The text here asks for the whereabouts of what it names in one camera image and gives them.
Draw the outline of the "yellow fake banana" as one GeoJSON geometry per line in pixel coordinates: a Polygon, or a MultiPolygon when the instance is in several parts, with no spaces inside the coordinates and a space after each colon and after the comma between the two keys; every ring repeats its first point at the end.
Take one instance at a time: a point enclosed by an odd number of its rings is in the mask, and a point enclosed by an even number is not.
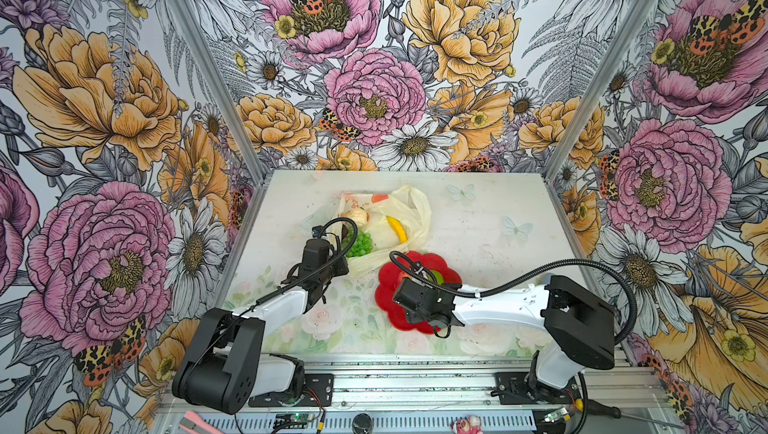
{"type": "Polygon", "coordinates": [[[392,216],[387,216],[386,219],[389,226],[398,237],[399,243],[402,244],[408,242],[408,235],[402,223],[392,216]]]}

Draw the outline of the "green fake lime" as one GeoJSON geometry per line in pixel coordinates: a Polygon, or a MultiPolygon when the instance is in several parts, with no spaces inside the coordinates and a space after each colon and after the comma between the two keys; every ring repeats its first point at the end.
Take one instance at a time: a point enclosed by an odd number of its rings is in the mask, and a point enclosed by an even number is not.
{"type": "Polygon", "coordinates": [[[442,285],[444,283],[444,277],[439,271],[431,270],[431,277],[434,282],[436,282],[438,285],[442,285]]]}

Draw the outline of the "green circuit board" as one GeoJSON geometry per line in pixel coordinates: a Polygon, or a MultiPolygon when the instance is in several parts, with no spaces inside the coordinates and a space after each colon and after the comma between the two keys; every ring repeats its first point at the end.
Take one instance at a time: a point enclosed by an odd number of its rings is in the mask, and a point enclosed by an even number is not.
{"type": "Polygon", "coordinates": [[[317,419],[314,414],[286,413],[275,417],[272,429],[305,429],[317,419]]]}

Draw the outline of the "black-handled screwdriver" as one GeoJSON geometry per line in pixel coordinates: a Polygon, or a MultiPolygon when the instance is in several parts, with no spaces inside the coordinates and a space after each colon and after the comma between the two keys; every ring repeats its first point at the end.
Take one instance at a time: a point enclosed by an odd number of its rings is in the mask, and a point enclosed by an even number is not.
{"type": "Polygon", "coordinates": [[[642,417],[639,415],[634,414],[625,414],[621,409],[614,406],[606,406],[601,403],[588,403],[585,407],[582,408],[583,412],[587,412],[589,414],[594,414],[597,416],[607,417],[607,418],[613,418],[613,419],[622,419],[622,418],[628,418],[633,419],[645,423],[651,423],[651,424],[658,424],[662,425],[661,421],[656,421],[651,418],[642,417]]]}

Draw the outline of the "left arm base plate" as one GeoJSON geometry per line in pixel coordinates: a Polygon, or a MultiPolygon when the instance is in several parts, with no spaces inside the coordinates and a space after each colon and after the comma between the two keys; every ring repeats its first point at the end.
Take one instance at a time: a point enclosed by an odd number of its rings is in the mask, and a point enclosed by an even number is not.
{"type": "Polygon", "coordinates": [[[333,401],[335,376],[333,374],[310,373],[304,376],[303,390],[268,393],[251,397],[247,405],[251,408],[317,408],[330,407],[333,401]]]}

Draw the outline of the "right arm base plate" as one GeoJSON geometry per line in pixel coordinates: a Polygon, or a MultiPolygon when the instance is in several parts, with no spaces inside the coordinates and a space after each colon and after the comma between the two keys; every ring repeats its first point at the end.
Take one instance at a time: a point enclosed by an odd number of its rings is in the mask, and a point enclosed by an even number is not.
{"type": "Polygon", "coordinates": [[[529,374],[522,371],[498,372],[490,395],[501,405],[570,405],[579,396],[574,379],[565,388],[555,389],[542,383],[531,386],[528,377],[529,374]]]}

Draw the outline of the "aluminium rail frame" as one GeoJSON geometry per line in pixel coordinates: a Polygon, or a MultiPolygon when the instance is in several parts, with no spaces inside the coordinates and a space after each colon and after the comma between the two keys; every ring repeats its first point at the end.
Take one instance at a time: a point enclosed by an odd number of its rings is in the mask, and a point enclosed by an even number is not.
{"type": "MultiPolygon", "coordinates": [[[[623,347],[610,371],[586,370],[579,396],[661,421],[589,416],[585,433],[679,433],[682,424],[652,369],[639,367],[623,347]]],[[[335,376],[325,432],[350,433],[352,419],[368,414],[375,433],[448,433],[457,419],[475,415],[486,433],[568,433],[580,413],[570,405],[501,405],[490,395],[498,372],[526,371],[527,358],[416,355],[307,355],[306,374],[335,376]]]]}

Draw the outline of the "red fake fruit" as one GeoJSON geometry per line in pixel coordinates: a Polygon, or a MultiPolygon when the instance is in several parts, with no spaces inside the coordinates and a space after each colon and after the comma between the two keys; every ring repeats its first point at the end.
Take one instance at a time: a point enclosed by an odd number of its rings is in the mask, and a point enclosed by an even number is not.
{"type": "Polygon", "coordinates": [[[408,279],[408,278],[410,278],[410,275],[404,272],[401,272],[397,277],[396,285],[400,285],[405,279],[408,279]]]}

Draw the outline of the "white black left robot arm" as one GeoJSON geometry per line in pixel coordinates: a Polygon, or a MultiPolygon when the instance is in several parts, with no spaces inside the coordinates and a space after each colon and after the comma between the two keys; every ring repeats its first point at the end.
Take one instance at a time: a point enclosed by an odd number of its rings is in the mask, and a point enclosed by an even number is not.
{"type": "Polygon", "coordinates": [[[305,395],[304,362],[262,351],[264,340],[309,312],[333,278],[348,272],[345,255],[311,238],[284,285],[238,310],[212,308],[199,320],[172,380],[172,394],[191,405],[236,414],[257,397],[275,402],[305,395]]]}

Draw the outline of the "beige fake garlic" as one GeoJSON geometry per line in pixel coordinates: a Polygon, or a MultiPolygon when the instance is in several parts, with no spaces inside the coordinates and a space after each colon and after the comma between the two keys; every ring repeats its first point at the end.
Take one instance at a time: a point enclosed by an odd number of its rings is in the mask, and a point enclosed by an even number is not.
{"type": "Polygon", "coordinates": [[[351,208],[345,212],[344,216],[351,219],[358,227],[368,224],[370,218],[368,212],[361,207],[351,208]]]}

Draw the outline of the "black round knob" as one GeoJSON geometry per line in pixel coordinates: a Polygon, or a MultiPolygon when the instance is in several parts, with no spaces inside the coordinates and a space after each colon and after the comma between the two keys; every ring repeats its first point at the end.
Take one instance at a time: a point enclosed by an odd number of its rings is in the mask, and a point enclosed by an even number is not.
{"type": "Polygon", "coordinates": [[[353,434],[372,434],[374,431],[373,419],[366,413],[359,413],[352,419],[353,434]]]}

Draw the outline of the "small pink white toy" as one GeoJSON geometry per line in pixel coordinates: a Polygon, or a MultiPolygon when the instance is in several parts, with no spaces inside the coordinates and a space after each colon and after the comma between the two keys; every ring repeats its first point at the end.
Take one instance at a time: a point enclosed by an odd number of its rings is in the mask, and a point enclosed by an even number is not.
{"type": "Polygon", "coordinates": [[[454,434],[483,434],[481,419],[475,415],[457,419],[451,429],[454,434]]]}

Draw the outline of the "green fake grapes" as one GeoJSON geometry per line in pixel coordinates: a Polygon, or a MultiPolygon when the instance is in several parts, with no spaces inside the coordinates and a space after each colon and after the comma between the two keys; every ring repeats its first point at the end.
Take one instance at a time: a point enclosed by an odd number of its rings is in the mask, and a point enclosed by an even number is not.
{"type": "Polygon", "coordinates": [[[371,254],[375,250],[372,236],[364,231],[358,232],[353,243],[351,243],[351,235],[344,238],[343,247],[346,250],[345,256],[347,258],[362,257],[371,254]]]}

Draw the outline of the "translucent cream plastic bag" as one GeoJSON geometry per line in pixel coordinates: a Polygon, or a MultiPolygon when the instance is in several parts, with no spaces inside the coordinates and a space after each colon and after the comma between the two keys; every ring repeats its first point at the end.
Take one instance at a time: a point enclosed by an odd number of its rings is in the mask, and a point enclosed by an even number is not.
{"type": "Polygon", "coordinates": [[[408,252],[421,248],[429,238],[432,208],[427,195],[411,186],[402,186],[389,193],[344,193],[337,202],[334,215],[345,217],[354,207],[365,209],[368,224],[358,227],[372,236],[375,250],[362,257],[348,260],[350,274],[359,276],[378,270],[389,261],[393,250],[408,252]],[[398,219],[404,226],[408,242],[400,244],[386,217],[398,219]]]}

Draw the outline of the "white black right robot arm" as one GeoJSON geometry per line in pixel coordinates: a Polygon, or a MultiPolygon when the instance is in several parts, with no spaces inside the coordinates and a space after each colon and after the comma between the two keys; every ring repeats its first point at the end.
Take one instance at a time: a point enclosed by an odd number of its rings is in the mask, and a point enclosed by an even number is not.
{"type": "Polygon", "coordinates": [[[436,334],[479,324],[546,333],[550,341],[534,354],[528,370],[496,375],[495,395],[503,404],[565,403],[576,396],[584,370],[615,367],[615,310],[567,276],[553,274],[544,285],[496,294],[405,277],[392,300],[409,323],[425,322],[436,334]]]}

